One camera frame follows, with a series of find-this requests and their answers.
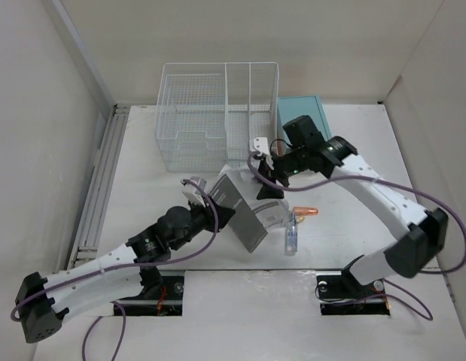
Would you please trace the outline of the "grey white booklet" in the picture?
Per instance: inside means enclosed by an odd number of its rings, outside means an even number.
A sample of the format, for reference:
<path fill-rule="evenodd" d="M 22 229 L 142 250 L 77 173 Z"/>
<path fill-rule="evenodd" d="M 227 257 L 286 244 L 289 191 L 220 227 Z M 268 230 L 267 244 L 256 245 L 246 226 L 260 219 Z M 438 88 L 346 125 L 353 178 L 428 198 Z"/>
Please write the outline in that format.
<path fill-rule="evenodd" d="M 235 211 L 227 225 L 250 253 L 255 251 L 270 230 L 283 227 L 290 214 L 285 199 L 258 200 L 261 187 L 248 167 L 225 165 L 209 190 L 217 205 Z"/>

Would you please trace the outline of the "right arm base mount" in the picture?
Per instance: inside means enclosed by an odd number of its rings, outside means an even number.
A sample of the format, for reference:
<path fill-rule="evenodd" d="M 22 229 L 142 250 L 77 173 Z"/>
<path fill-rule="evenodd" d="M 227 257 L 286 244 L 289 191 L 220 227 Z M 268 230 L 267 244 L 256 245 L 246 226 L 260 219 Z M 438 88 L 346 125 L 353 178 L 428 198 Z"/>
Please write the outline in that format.
<path fill-rule="evenodd" d="M 367 285 L 345 284 L 341 272 L 319 272 L 315 296 L 322 316 L 389 316 L 382 279 Z"/>

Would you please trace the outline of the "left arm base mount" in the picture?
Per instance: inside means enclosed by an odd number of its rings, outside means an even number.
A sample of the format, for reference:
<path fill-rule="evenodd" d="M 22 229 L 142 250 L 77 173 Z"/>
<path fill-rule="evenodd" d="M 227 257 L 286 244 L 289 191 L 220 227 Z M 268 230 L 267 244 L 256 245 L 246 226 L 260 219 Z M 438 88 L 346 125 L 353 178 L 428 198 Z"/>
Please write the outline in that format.
<path fill-rule="evenodd" d="M 132 297 L 117 300 L 126 316 L 175 317 L 182 315 L 185 271 L 145 269 L 142 289 Z"/>

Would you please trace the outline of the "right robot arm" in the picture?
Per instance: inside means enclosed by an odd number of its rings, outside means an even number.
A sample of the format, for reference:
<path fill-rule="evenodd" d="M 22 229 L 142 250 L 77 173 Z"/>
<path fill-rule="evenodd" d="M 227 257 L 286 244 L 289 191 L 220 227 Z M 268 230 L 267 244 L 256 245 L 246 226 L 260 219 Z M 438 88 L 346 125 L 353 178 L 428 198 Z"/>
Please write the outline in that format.
<path fill-rule="evenodd" d="M 311 117 L 299 116 L 283 129 L 288 149 L 274 153 L 265 137 L 252 141 L 251 171 L 263 184 L 259 199 L 281 198 L 290 177 L 303 171 L 323 175 L 352 194 L 386 226 L 394 243 L 351 261 L 337 278 L 342 291 L 358 296 L 367 286 L 391 275 L 415 277 L 443 248 L 449 218 L 442 209 L 429 211 L 383 180 L 346 139 L 325 139 Z"/>

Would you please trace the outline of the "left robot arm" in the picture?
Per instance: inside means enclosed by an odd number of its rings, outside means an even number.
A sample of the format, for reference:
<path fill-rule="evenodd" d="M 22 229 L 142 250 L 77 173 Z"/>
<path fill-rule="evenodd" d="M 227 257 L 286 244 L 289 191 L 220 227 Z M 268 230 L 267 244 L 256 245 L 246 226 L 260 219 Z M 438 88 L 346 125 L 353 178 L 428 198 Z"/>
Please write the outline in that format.
<path fill-rule="evenodd" d="M 163 282 L 157 268 L 172 262 L 171 252 L 203 231 L 217 234 L 234 214 L 219 205 L 170 208 L 104 256 L 67 272 L 24 277 L 11 317 L 22 326 L 26 343 L 34 344 L 92 308 L 127 297 L 152 298 Z"/>

